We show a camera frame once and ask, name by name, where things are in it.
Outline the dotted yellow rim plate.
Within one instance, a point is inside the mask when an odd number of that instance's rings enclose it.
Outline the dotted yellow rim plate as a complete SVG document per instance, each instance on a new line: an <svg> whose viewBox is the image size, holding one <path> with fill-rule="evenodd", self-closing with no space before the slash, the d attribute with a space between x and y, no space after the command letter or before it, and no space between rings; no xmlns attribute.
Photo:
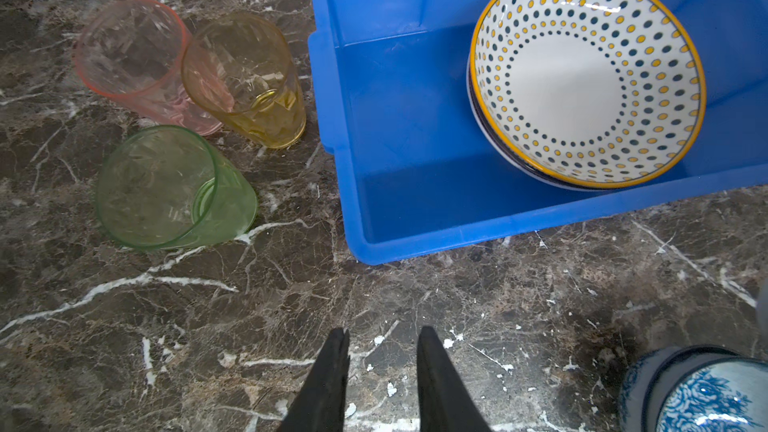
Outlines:
<svg viewBox="0 0 768 432"><path fill-rule="evenodd" d="M468 79L502 153L583 189L668 172L694 145L707 106L700 55L659 0L490 0Z"/></svg>

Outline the blue floral ceramic bowl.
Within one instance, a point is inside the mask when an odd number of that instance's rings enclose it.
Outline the blue floral ceramic bowl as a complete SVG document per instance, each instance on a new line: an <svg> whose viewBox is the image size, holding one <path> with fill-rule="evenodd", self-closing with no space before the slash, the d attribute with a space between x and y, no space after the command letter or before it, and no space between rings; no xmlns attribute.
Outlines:
<svg viewBox="0 0 768 432"><path fill-rule="evenodd" d="M628 369L617 404L623 431L765 431L767 364L714 345L659 349Z"/></svg>

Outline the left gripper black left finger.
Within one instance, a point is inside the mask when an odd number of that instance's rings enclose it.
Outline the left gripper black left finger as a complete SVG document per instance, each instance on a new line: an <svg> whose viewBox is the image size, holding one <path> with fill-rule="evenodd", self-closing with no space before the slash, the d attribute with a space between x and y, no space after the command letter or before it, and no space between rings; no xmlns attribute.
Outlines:
<svg viewBox="0 0 768 432"><path fill-rule="evenodd" d="M332 329L278 431L342 431L350 335Z"/></svg>

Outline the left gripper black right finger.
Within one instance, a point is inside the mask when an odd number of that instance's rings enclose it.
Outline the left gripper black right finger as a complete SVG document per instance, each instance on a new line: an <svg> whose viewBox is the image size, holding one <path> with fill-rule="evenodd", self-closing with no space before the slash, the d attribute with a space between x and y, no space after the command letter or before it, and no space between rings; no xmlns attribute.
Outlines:
<svg viewBox="0 0 768 432"><path fill-rule="evenodd" d="M421 431L490 431L431 326L418 337L417 385Z"/></svg>

